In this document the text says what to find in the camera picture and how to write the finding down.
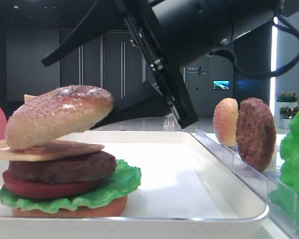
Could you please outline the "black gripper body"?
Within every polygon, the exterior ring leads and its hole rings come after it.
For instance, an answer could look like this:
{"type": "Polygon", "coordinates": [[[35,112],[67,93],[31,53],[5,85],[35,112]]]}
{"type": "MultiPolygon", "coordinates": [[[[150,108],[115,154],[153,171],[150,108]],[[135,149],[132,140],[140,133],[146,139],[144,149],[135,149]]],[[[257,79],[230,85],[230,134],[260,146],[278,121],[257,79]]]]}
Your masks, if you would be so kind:
{"type": "Polygon", "coordinates": [[[232,23],[224,0],[125,0],[124,18],[154,80],[173,104],[179,126],[186,128],[197,115],[180,69],[231,39],[232,23]]]}

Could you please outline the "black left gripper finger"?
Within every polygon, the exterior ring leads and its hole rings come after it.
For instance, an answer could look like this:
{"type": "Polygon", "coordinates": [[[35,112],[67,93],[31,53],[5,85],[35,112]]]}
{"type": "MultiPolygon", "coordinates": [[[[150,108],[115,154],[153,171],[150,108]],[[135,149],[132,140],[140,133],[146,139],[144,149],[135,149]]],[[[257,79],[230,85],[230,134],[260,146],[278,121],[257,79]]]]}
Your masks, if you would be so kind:
{"type": "Polygon", "coordinates": [[[146,81],[131,93],[116,101],[113,110],[91,129],[125,120],[164,117],[172,113],[173,104],[158,84],[146,81]]]}

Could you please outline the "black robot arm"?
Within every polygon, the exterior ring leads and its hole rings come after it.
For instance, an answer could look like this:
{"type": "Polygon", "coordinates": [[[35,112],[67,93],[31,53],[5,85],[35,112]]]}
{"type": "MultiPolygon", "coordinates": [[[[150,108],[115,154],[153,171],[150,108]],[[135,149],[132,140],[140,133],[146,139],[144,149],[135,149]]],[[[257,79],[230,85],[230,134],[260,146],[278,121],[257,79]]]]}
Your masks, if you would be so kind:
{"type": "Polygon", "coordinates": [[[179,126],[186,128],[197,121],[197,115],[180,69],[203,55],[218,55],[227,58],[240,77],[280,76],[298,63],[299,53],[273,72],[246,73],[237,67],[235,56],[222,47],[274,17],[280,21],[278,29],[299,39],[299,31],[286,20],[298,11],[299,0],[97,0],[42,64],[54,64],[124,21],[153,72],[154,82],[142,83],[117,100],[112,112],[95,128],[167,114],[173,114],[179,126]]]}

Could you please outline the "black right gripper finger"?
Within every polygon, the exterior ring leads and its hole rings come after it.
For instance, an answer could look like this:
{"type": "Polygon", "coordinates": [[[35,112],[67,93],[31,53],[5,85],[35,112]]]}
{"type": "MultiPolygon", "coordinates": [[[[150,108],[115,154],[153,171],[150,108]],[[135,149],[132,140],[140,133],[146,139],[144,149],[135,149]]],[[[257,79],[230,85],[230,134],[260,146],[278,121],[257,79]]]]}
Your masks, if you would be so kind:
{"type": "Polygon", "coordinates": [[[126,15],[124,0],[96,0],[68,38],[41,60],[42,64],[50,66],[63,59],[81,45],[117,26],[126,15]]]}

